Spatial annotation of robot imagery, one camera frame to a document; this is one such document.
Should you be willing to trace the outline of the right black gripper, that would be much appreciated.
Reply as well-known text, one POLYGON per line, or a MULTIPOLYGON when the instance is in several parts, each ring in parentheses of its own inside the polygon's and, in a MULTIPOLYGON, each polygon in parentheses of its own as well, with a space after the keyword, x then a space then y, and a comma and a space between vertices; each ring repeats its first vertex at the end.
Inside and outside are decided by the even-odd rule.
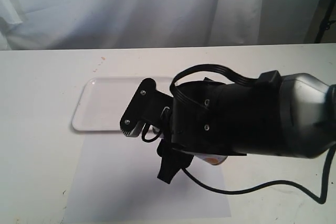
POLYGON ((253 87, 191 81, 170 87, 171 143, 161 140, 157 178, 170 184, 193 160, 190 153, 282 155, 279 90, 282 78, 253 87))

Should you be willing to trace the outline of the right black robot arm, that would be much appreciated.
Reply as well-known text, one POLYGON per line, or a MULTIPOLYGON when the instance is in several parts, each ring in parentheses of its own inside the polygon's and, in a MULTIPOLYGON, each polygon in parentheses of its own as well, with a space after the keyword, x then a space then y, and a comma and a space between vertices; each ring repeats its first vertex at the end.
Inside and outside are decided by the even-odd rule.
POLYGON ((335 144, 335 86, 310 74, 270 71, 249 87, 205 79, 178 88, 197 106, 173 101, 171 143, 157 149, 166 183, 194 156, 315 158, 335 144))

